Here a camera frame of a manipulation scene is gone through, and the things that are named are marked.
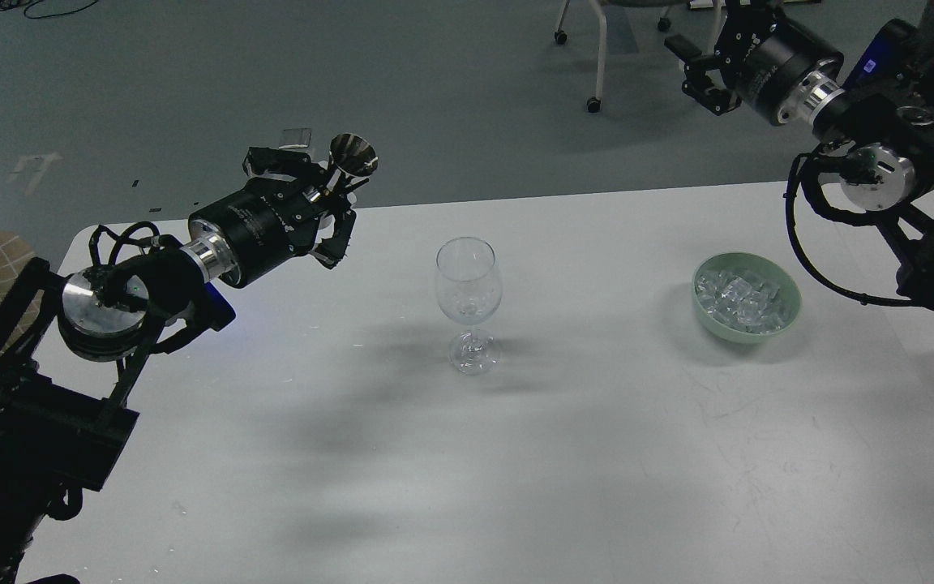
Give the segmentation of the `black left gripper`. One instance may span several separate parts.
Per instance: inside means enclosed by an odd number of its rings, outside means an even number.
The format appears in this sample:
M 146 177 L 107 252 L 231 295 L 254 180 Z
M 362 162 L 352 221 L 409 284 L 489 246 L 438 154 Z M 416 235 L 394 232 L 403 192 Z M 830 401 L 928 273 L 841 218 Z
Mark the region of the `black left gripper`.
M 251 147 L 243 188 L 193 213 L 181 249 L 205 281 L 241 289 L 281 264 L 311 254 L 326 269 L 347 255 L 357 219 L 355 191 L 369 178 L 338 178 L 323 192 L 323 169 L 304 152 Z

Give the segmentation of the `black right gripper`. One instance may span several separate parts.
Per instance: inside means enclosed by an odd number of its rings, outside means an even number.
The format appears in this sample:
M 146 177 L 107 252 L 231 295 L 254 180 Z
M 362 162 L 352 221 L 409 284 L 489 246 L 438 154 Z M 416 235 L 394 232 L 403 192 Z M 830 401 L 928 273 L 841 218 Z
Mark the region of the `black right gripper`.
M 775 126 L 790 96 L 812 71 L 835 79 L 844 56 L 818 33 L 786 14 L 782 1 L 726 1 L 726 21 L 705 54 L 681 34 L 668 36 L 664 47 L 682 63 L 682 92 L 714 115 L 737 110 L 742 101 Z M 713 81 L 720 71 L 724 85 Z

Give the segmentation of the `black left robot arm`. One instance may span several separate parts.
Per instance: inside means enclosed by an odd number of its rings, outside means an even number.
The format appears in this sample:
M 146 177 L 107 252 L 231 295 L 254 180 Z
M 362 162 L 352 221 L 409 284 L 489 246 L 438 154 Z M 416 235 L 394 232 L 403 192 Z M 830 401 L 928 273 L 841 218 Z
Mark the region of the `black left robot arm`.
M 42 522 L 74 520 L 114 472 L 139 418 L 130 395 L 152 356 L 174 354 L 236 311 L 241 289 L 291 259 L 333 269 L 347 255 L 355 192 L 379 166 L 358 135 L 315 161 L 249 148 L 245 184 L 186 219 L 98 225 L 88 266 L 30 259 L 0 304 L 0 583 L 15 583 Z

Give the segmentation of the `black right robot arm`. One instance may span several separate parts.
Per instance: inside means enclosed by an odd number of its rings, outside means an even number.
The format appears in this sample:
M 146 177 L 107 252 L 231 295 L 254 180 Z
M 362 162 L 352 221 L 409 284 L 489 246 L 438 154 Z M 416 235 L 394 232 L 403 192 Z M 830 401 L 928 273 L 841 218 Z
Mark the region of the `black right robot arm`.
M 892 19 L 844 81 L 844 56 L 790 18 L 779 1 L 717 1 L 712 47 L 675 34 L 664 44 L 682 63 L 683 92 L 712 114 L 748 105 L 776 127 L 811 126 L 816 147 L 790 164 L 783 192 L 790 248 L 834 293 L 879 307 L 934 313 L 934 56 L 923 34 Z M 842 287 L 808 258 L 796 229 L 803 196 L 820 218 L 871 226 L 896 256 L 896 294 Z

